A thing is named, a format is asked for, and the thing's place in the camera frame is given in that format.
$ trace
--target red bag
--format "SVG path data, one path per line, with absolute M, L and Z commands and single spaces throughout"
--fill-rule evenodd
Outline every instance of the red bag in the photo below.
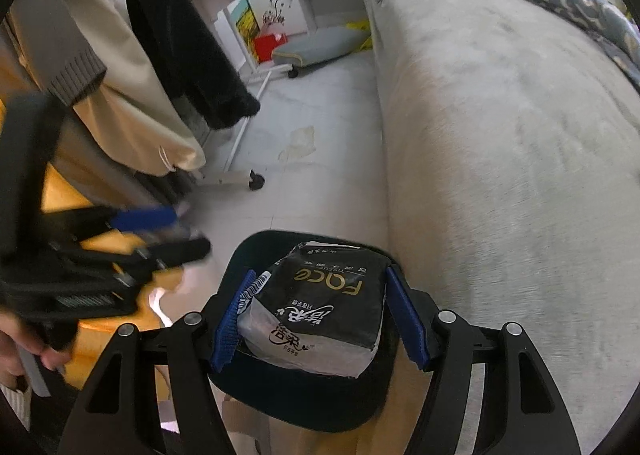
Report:
M 269 61 L 271 59 L 273 49 L 279 45 L 286 44 L 287 42 L 287 35 L 284 33 L 256 36 L 254 40 L 254 49 L 258 55 L 258 63 Z

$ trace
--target floor stain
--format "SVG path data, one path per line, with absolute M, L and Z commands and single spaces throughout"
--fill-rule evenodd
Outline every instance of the floor stain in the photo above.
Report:
M 278 156 L 278 161 L 302 159 L 316 151 L 316 129 L 313 125 L 296 128 L 289 134 L 289 145 Z

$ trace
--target black wheel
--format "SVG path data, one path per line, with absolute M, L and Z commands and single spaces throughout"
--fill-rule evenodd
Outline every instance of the black wheel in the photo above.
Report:
M 264 186 L 264 177 L 251 171 L 251 181 L 249 181 L 249 190 L 257 191 Z

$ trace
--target black tissue package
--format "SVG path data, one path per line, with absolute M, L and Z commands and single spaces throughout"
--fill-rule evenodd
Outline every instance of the black tissue package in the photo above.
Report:
M 242 293 L 238 331 L 273 365 L 358 377 L 378 350 L 390 264 L 365 247 L 299 244 Z

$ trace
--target white floor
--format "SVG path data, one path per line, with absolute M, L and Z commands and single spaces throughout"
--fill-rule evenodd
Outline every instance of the white floor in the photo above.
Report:
M 235 248 L 262 229 L 320 233 L 388 246 L 385 159 L 373 54 L 360 52 L 302 73 L 278 77 L 262 96 L 232 170 L 266 178 L 244 186 L 199 188 L 185 220 L 211 240 L 212 255 L 188 269 L 175 294 L 162 299 L 172 319 L 202 308 L 214 294 Z M 207 169 L 228 153 L 217 135 Z

